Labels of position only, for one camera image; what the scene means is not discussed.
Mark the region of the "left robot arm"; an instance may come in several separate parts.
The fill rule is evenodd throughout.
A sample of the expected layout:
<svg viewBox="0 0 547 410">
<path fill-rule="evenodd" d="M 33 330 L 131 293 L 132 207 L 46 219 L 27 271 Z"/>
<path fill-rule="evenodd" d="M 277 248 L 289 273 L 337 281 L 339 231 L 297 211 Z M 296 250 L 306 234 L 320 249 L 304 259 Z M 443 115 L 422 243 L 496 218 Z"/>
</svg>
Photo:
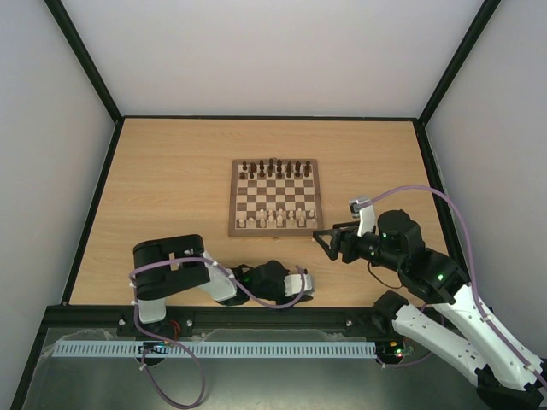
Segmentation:
<svg viewBox="0 0 547 410">
<path fill-rule="evenodd" d="M 137 320 L 141 325 L 160 323 L 167 317 L 166 300 L 180 292 L 200 289 L 222 306 L 248 301 L 266 308 L 290 308 L 313 298 L 315 282 L 307 269 L 292 273 L 281 262 L 227 268 L 205 249 L 197 234 L 144 241 L 132 249 Z"/>
</svg>

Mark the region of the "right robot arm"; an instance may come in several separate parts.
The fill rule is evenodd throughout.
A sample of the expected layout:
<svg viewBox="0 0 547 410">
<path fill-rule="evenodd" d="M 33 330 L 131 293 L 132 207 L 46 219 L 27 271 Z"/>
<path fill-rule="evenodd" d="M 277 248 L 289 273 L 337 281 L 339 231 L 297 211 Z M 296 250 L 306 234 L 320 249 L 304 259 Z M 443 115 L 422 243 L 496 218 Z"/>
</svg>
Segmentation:
<svg viewBox="0 0 547 410">
<path fill-rule="evenodd" d="M 545 363 L 510 336 L 448 255 L 425 245 L 420 226 L 408 214 L 391 210 L 371 229 L 362 221 L 336 224 L 313 237 L 333 261 L 363 259 L 395 272 L 403 287 L 455 327 L 443 327 L 389 290 L 373 305 L 378 332 L 408 337 L 452 365 L 491 409 L 540 408 Z"/>
</svg>

